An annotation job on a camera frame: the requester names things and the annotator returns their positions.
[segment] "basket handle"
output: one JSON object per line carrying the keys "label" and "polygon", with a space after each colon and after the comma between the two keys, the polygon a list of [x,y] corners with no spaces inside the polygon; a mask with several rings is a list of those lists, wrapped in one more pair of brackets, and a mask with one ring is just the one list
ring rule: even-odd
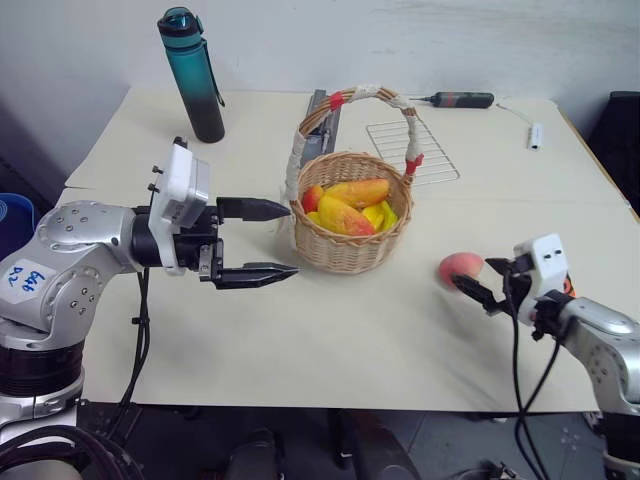
{"label": "basket handle", "polygon": [[333,111],[340,108],[343,104],[372,97],[378,98],[394,108],[399,108],[407,121],[409,126],[409,145],[405,156],[407,168],[403,175],[403,181],[407,185],[413,182],[416,168],[422,164],[422,159],[424,158],[422,146],[418,140],[418,123],[421,120],[418,118],[415,107],[409,99],[397,94],[393,90],[389,90],[388,88],[381,87],[380,85],[358,85],[357,87],[349,88],[347,90],[340,90],[324,99],[320,102],[318,107],[311,112],[307,118],[302,121],[302,123],[300,123],[300,126],[293,137],[293,148],[291,149],[289,163],[287,164],[285,180],[287,200],[290,202],[298,200],[298,174],[300,173],[300,159],[302,158],[302,151],[304,150],[309,133],[311,133]]}

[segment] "wicker basket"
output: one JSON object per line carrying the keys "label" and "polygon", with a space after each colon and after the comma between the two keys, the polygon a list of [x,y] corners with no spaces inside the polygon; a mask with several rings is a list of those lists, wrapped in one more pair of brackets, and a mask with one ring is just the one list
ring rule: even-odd
{"label": "wicker basket", "polygon": [[[322,155],[300,171],[300,158],[307,135],[336,108],[361,98],[376,97],[401,109],[409,123],[407,171],[400,175],[393,167],[367,153],[340,152]],[[406,99],[386,88],[361,86],[342,90],[322,102],[300,124],[287,168],[287,195],[295,216],[295,242],[298,253],[316,267],[334,273],[360,273],[380,265],[397,244],[411,219],[411,182],[422,160],[416,138],[416,111]],[[312,185],[328,187],[339,182],[367,178],[386,178],[390,183],[389,204],[398,221],[389,230],[375,235],[349,236],[326,230],[304,213],[301,199]]]}

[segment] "blue bin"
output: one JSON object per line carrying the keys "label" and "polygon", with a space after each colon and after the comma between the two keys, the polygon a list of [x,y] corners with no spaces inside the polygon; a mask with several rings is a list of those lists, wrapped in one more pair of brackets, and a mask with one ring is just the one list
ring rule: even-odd
{"label": "blue bin", "polygon": [[24,246],[33,236],[38,212],[27,197],[0,193],[0,260]]}

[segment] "robotic arm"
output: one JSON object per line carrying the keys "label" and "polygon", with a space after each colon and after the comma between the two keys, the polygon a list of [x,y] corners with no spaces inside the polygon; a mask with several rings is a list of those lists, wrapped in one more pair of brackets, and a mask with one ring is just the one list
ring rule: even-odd
{"label": "robotic arm", "polygon": [[[568,265],[556,234],[517,245],[513,261],[488,258],[509,276],[518,321],[533,325],[535,340],[553,336],[587,369],[604,414],[609,479],[640,478],[640,326],[631,318],[587,298],[564,293]],[[506,301],[466,275],[454,284],[482,303],[489,314],[509,312]]]}
{"label": "robotic arm", "polygon": [[224,268],[218,227],[227,218],[264,221],[289,214],[278,203],[218,198],[207,206],[209,166],[174,141],[151,206],[81,201],[45,215],[31,241],[0,262],[0,429],[75,404],[82,349],[98,300],[114,275],[162,266],[186,269],[216,288],[284,280],[296,268],[248,263]]}

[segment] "label sticker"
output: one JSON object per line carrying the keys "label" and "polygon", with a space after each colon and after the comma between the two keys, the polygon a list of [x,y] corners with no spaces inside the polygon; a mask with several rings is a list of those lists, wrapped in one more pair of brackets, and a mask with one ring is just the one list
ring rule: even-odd
{"label": "label sticker", "polygon": [[47,286],[55,270],[20,259],[5,270],[0,278],[0,299],[16,304],[37,297]]}

